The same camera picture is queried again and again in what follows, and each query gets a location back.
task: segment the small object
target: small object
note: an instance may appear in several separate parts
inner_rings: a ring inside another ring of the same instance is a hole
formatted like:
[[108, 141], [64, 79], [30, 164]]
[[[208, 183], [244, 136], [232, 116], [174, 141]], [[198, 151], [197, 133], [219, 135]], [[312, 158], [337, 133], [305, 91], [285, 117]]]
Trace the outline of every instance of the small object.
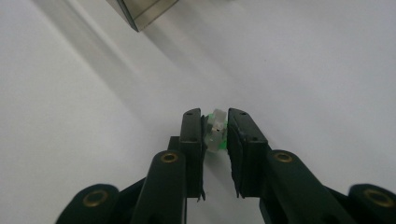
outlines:
[[207, 116], [205, 144], [207, 150], [217, 152], [227, 146], [227, 112], [215, 109]]

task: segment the metal rivet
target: metal rivet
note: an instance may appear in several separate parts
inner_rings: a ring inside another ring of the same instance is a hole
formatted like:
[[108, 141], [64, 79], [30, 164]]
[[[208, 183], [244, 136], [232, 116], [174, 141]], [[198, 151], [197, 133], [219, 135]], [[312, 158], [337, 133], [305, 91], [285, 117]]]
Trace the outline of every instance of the metal rivet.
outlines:
[[178, 156], [176, 153], [168, 152], [161, 156], [161, 161], [170, 163], [178, 160]]
[[285, 153], [285, 152], [278, 152], [274, 155], [274, 157], [278, 160], [278, 161], [282, 161], [282, 162], [291, 162], [293, 161], [293, 158]]
[[364, 196], [372, 203], [382, 207], [393, 207], [395, 205], [395, 202], [387, 194], [376, 189], [366, 189]]
[[84, 197], [82, 201], [87, 207], [96, 207], [107, 200], [108, 193], [102, 189], [95, 190]]

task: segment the black plastic part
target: black plastic part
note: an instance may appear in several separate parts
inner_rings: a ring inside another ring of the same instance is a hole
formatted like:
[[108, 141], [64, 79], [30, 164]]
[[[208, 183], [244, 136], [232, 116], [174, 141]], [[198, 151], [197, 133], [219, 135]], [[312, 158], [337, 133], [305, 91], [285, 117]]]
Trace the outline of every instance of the black plastic part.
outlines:
[[185, 171], [186, 158], [182, 153], [158, 153], [152, 160], [131, 224], [184, 224]]
[[356, 223], [297, 156], [273, 150], [266, 158], [266, 178], [289, 223]]
[[352, 214], [359, 223], [396, 223], [396, 195], [392, 192], [374, 185], [361, 184], [350, 189], [348, 198], [357, 208], [357, 212]]
[[[203, 120], [201, 109], [187, 111], [183, 115], [178, 151], [186, 156], [187, 197], [205, 198], [203, 190], [203, 170], [205, 147], [203, 145]], [[169, 146], [175, 146], [176, 138], [171, 138]]]
[[227, 148], [232, 165], [237, 196], [260, 197], [262, 164], [271, 150], [268, 140], [250, 115], [242, 110], [228, 110]]
[[119, 191], [111, 185], [93, 185], [80, 191], [66, 206], [57, 224], [107, 224], [113, 222], [113, 211]]
[[260, 211], [265, 224], [288, 224], [288, 218], [277, 200], [261, 198]]
[[131, 221], [134, 207], [137, 204], [137, 199], [139, 198], [145, 180], [146, 178], [143, 178], [120, 192], [119, 201], [113, 212], [113, 223], [127, 224]]

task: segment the translucent object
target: translucent object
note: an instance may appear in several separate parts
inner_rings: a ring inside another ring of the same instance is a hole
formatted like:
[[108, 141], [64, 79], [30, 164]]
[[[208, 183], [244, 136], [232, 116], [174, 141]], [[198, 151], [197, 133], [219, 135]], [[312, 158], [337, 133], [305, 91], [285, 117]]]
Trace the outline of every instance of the translucent object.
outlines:
[[209, 115], [206, 124], [205, 143], [207, 150], [217, 152], [220, 148], [225, 148], [227, 139], [227, 113], [215, 109]]
[[107, 0], [137, 32], [161, 16], [178, 0]]

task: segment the white surface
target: white surface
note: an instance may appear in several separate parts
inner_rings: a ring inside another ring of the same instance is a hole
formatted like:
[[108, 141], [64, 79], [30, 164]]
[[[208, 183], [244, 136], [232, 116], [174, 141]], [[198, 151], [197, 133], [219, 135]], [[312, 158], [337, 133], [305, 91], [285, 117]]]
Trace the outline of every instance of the white surface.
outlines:
[[[323, 184], [396, 192], [396, 2], [183, 0], [137, 34], [105, 0], [0, 3], [0, 223], [124, 189], [201, 107], [246, 110]], [[225, 153], [188, 223], [263, 223]]]

